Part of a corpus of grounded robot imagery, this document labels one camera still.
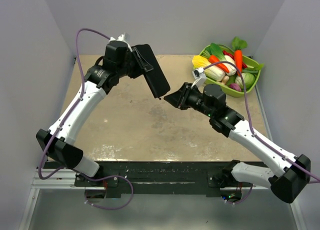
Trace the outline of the black tool case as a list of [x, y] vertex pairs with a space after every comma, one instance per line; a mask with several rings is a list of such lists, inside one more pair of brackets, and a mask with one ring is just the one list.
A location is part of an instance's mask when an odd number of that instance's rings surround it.
[[142, 72], [154, 98], [163, 97], [171, 89], [149, 44], [135, 45], [140, 54], [153, 66], [153, 70]]

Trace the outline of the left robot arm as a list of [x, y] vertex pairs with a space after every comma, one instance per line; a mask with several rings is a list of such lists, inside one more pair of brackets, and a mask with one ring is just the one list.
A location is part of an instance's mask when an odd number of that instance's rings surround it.
[[40, 129], [36, 139], [43, 155], [86, 176], [92, 186], [104, 180], [100, 165], [87, 158], [74, 143], [82, 126], [121, 78], [144, 76], [154, 98], [165, 95], [170, 86], [148, 44], [130, 46], [124, 40], [111, 40], [105, 53], [82, 75], [81, 87], [58, 120], [48, 130]]

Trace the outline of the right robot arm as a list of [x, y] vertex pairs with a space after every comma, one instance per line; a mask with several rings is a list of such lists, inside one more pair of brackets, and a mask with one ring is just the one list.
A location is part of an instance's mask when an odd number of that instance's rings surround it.
[[213, 176], [220, 188], [249, 183], [268, 188], [278, 199], [291, 204], [310, 182], [307, 174], [311, 170], [310, 159], [282, 149], [254, 130], [248, 120], [227, 106], [226, 94], [220, 86], [208, 84], [200, 92], [185, 82], [164, 100], [177, 109], [192, 108], [206, 115], [215, 131], [239, 143], [264, 163], [265, 166], [260, 167], [232, 160], [221, 173]]

